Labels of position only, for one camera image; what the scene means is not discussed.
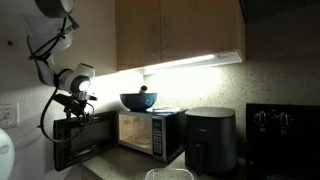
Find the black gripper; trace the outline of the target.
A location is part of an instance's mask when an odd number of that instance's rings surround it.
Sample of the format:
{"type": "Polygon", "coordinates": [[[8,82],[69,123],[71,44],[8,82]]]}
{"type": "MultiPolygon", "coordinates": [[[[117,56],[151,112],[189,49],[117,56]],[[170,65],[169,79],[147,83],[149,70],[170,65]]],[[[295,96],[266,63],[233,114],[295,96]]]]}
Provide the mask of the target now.
{"type": "Polygon", "coordinates": [[[71,103],[71,113],[76,116],[79,127],[88,123],[88,114],[85,112],[86,105],[86,100],[73,100],[71,103]]]}

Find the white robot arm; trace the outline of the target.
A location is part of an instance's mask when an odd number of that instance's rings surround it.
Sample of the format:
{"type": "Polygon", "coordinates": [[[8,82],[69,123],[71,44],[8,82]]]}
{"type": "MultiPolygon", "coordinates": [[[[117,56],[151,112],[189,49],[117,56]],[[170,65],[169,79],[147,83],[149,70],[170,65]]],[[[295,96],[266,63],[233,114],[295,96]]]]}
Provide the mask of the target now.
{"type": "Polygon", "coordinates": [[[62,68],[53,58],[55,53],[71,46],[72,33],[79,27],[71,16],[74,0],[29,0],[22,5],[29,59],[35,62],[40,81],[70,93],[70,96],[58,94],[56,100],[65,107],[66,113],[75,115],[84,124],[87,90],[95,69],[84,63],[79,63],[74,70],[62,68]]]}

